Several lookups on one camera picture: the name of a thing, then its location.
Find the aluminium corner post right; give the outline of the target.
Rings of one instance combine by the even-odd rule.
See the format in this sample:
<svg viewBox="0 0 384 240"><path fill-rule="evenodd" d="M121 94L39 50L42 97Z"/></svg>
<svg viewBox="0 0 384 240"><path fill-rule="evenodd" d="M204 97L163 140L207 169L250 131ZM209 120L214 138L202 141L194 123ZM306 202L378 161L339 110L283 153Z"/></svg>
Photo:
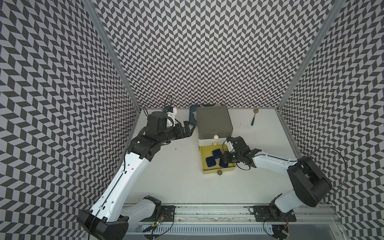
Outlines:
<svg viewBox="0 0 384 240"><path fill-rule="evenodd" d="M321 43L326 38L328 31L330 30L331 26L335 22L335 19L337 18L337 16L341 12L345 3L346 3L346 1L337 0L332 5L330 12L327 14L324 22L320 26L320 29L319 29L317 35L315 36L313 43L311 44L307 54L303 58L303 61L300 65L300 67L298 68L295 76L293 77L290 85L288 86L286 92L284 93L282 100L280 101L280 103L277 106L277 110L279 112L283 109L283 107L285 106L285 104L288 102L289 98L293 94L295 88L299 84L300 79L302 78L305 71L307 70L309 64L311 63L313 57L315 56L317 50L319 49L319 47L321 45Z"/></svg>

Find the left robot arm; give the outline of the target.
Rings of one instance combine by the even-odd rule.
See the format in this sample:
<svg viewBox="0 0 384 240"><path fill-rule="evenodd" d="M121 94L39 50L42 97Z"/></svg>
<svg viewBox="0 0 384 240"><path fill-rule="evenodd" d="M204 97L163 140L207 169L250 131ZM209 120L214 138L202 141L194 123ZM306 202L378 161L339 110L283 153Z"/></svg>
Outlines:
<svg viewBox="0 0 384 240"><path fill-rule="evenodd" d="M161 147L193 135L196 125L188 121L181 123L176 114L176 111L150 113L147 125L131 140L123 163L105 192L90 210L79 211L77 222L87 232L88 239L122 240L130 226L143 220L166 218L162 214L162 202L152 196L126 209L123 206L138 177Z"/></svg>

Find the aluminium corner post left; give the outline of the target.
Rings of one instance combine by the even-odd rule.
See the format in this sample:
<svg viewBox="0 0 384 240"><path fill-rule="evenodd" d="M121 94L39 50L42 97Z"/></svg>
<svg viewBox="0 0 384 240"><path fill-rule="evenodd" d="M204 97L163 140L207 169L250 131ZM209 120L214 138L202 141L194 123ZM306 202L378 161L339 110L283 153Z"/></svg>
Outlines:
<svg viewBox="0 0 384 240"><path fill-rule="evenodd" d="M84 7L85 7L87 13L89 14L90 20L92 21L96 31L98 32L98 35L99 35L106 51L108 52L108 54L110 56L110 59L114 65L118 75L120 76L120 78L123 82L123 85L125 86L125 88L128 92L129 97L132 100L133 105L140 112L141 107L140 107L140 105L139 105L139 103L135 97L135 94L131 88L130 82L129 82L129 80L128 80L128 78L127 78L127 76L126 76L126 74L122 68L122 65L118 59L118 55L116 54L116 52L113 48L113 45L112 45L110 39L108 38L107 32L104 29L102 21L99 18L99 15L98 15L98 13L95 9L95 6L94 6L94 2L89 1L89 0L84 0L83 4L84 4Z"/></svg>

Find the aluminium corner post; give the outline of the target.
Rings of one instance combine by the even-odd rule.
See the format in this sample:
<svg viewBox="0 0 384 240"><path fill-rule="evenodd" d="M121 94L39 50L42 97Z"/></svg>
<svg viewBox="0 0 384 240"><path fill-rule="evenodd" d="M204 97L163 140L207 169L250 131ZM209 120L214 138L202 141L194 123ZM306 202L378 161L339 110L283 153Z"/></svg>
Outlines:
<svg viewBox="0 0 384 240"><path fill-rule="evenodd" d="M290 85L288 86L286 92L284 93L282 100L280 101L280 103L277 106L277 110L279 112L283 109L283 107L285 106L285 104L288 102L289 98L293 94L295 88L299 84L300 79L302 78L305 71L307 70L309 64L311 63L313 57L315 56L317 50L319 49L319 47L321 45L321 43L326 38L328 31L330 30L331 26L335 22L335 19L337 18L337 16L341 12L345 3L346 3L346 1L337 0L332 5L330 12L327 14L324 22L320 26L320 29L319 29L317 35L315 36L313 43L311 44L307 54L303 58L303 61L300 65L300 67L298 68L295 76L293 77Z"/></svg>
<svg viewBox="0 0 384 240"><path fill-rule="evenodd" d="M89 1L89 0L84 0L83 4L84 4L84 7L85 7L87 13L89 14L90 20L92 21L96 31L98 32L98 35L99 35L106 51L108 52L108 54L110 56L110 59L114 65L118 75L120 76L120 78L123 82L123 85L125 86L125 88L128 92L129 97L132 100L133 105L140 112L141 107L140 107L140 105L139 105L139 103L135 97L135 94L131 88L130 82L129 82L129 80L128 80L128 78L127 78L127 76L126 76L126 74L122 68L122 65L118 59L118 55L116 54L116 52L113 48L113 45L112 45L110 39L108 38L107 32L104 29L102 21L99 18L99 15L98 15L98 13L95 9L95 6L94 6L94 2Z"/></svg>

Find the three-tier drawer cabinet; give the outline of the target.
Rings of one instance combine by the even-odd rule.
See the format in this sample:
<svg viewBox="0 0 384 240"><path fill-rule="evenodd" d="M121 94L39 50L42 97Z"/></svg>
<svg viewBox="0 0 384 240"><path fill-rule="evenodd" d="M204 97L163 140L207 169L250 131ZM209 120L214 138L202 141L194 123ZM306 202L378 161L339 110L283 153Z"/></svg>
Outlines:
<svg viewBox="0 0 384 240"><path fill-rule="evenodd" d="M233 134L233 124L227 106L196 109L198 145L219 146Z"/></svg>

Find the blue tray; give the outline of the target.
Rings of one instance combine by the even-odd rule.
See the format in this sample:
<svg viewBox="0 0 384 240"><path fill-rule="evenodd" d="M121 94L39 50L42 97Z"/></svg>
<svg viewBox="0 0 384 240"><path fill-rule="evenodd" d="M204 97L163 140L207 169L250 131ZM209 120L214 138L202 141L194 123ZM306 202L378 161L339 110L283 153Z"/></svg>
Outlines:
<svg viewBox="0 0 384 240"><path fill-rule="evenodd" d="M191 124L194 124L196 125L197 124L197 120L195 119L195 115L194 113L196 112L196 109L199 107L199 105L191 105L190 106L190 112L189 112L189 122Z"/></svg>

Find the navy brooch box one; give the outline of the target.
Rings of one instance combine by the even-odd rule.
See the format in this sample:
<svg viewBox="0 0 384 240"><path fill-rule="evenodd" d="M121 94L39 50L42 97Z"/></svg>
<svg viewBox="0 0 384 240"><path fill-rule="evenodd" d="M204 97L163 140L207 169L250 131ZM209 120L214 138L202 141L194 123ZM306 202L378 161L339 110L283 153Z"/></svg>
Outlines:
<svg viewBox="0 0 384 240"><path fill-rule="evenodd" d="M219 166L221 168L228 168L229 167L229 164L228 163L225 163L224 160L222 158L220 158L219 160Z"/></svg>

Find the navy brooch box two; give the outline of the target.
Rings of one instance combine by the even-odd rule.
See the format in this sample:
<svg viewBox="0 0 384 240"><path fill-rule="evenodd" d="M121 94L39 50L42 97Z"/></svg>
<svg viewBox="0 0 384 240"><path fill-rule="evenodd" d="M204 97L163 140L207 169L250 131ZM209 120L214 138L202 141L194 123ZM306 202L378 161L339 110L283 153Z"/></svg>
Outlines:
<svg viewBox="0 0 384 240"><path fill-rule="evenodd" d="M221 149L216 149L212 151L214 159L220 159L222 157Z"/></svg>

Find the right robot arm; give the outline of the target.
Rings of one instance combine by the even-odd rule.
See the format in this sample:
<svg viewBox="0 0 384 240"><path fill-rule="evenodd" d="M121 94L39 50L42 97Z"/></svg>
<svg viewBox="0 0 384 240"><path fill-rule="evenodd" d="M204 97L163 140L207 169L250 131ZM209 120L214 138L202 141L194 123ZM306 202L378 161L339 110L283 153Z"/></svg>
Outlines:
<svg viewBox="0 0 384 240"><path fill-rule="evenodd" d="M268 205L269 219L284 220L293 209L316 207L333 188L312 157L283 158L268 154L260 149L251 149L242 137L228 137L224 141L227 150L224 163L242 163L250 168L272 171L287 177L292 189L276 196Z"/></svg>

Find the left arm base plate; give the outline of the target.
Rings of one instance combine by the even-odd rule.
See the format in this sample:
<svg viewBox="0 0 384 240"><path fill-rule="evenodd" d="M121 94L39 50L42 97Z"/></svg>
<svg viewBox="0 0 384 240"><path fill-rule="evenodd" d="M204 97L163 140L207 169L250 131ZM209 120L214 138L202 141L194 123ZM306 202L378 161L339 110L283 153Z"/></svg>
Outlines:
<svg viewBox="0 0 384 240"><path fill-rule="evenodd" d="M173 205L161 206L160 209L155 210L155 213L151 217L143 219L140 222L154 223L161 217L164 217L163 222L173 222L175 219L175 210L176 206Z"/></svg>

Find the front aluminium rail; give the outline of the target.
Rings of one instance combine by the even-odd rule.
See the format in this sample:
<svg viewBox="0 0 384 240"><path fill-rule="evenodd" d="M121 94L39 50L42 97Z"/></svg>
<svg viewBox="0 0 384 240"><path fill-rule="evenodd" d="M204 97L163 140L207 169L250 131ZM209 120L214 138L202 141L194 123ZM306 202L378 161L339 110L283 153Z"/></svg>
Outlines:
<svg viewBox="0 0 384 240"><path fill-rule="evenodd" d="M176 206L173 222L140 222L129 228L127 237L140 240L170 239L253 239L347 240L341 220L331 205L294 209L297 221L256 222L251 213L255 204L171 204Z"/></svg>

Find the navy brooch box three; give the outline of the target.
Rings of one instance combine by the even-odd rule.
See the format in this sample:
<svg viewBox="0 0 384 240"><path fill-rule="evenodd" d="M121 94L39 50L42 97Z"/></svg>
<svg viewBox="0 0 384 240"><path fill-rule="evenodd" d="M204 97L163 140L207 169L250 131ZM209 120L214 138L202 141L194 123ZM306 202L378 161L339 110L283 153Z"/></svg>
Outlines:
<svg viewBox="0 0 384 240"><path fill-rule="evenodd" d="M214 167L216 166L216 159L213 156L208 157L206 158L206 164L208 168Z"/></svg>

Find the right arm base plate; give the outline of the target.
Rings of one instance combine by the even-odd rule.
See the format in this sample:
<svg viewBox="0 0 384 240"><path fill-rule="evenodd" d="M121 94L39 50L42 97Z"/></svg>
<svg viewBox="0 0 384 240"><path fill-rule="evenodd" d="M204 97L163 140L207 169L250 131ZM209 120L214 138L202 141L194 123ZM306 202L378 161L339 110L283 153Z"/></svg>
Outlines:
<svg viewBox="0 0 384 240"><path fill-rule="evenodd" d="M256 222L258 223L262 223L265 220L281 223L294 223L297 221L293 210L288 213L280 213L279 211L271 211L270 206L268 205L252 206L251 213L255 216Z"/></svg>

